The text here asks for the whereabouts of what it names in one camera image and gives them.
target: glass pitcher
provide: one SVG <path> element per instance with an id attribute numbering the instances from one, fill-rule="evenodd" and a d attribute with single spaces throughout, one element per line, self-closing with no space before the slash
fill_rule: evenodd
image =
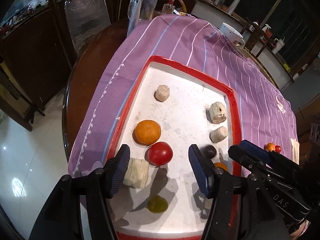
<path id="1" fill-rule="evenodd" d="M 128 7 L 128 18 L 131 17 L 132 7 L 136 0 L 131 0 Z M 158 0 L 142 0 L 139 21 L 152 20 L 153 12 L 155 11 Z"/>

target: paper towel roll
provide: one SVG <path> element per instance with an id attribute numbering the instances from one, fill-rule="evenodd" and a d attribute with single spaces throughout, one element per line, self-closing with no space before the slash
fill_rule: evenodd
<path id="1" fill-rule="evenodd" d="M 231 15 L 233 13 L 233 11 L 235 10 L 235 8 L 237 7 L 238 3 L 240 2 L 240 0 L 234 0 L 232 2 L 232 4 L 229 6 L 228 10 L 226 11 L 226 13 L 228 15 Z"/>

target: red bottle cap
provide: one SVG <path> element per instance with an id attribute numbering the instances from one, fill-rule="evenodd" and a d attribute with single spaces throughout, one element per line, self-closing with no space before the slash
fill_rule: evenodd
<path id="1" fill-rule="evenodd" d="M 169 0 L 168 3 L 169 3 L 169 4 L 173 4 L 173 3 L 174 3 L 174 0 Z"/>

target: small orange fruit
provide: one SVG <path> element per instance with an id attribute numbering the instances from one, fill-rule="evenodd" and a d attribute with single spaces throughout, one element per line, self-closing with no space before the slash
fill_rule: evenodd
<path id="1" fill-rule="evenodd" d="M 268 143 L 265 147 L 265 150 L 268 150 L 270 152 L 275 151 L 276 150 L 276 146 L 273 143 Z"/>
<path id="2" fill-rule="evenodd" d="M 225 171 L 228 171 L 228 168 L 224 163 L 214 163 L 214 166 L 216 166 L 216 168 L 223 168 Z"/>
<path id="3" fill-rule="evenodd" d="M 160 125 L 152 120 L 143 120 L 137 124 L 134 133 L 141 144 L 151 145 L 159 140 L 161 135 Z"/>

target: mug handle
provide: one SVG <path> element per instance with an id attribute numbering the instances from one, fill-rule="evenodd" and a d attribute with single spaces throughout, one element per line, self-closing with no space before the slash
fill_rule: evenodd
<path id="1" fill-rule="evenodd" d="M 131 12 L 133 8 L 133 4 L 135 3 L 136 0 L 130 0 L 129 6 L 128 6 L 128 18 L 130 19 L 131 17 Z"/>
<path id="2" fill-rule="evenodd" d="M 244 40 L 243 40 L 243 39 L 241 39 L 241 41 L 242 41 L 242 44 L 241 44 L 241 45 L 239 45 L 239 46 L 237 46 L 237 49 L 241 49 L 241 48 L 243 48 L 243 47 L 244 47 L 245 42 L 244 42 Z"/>

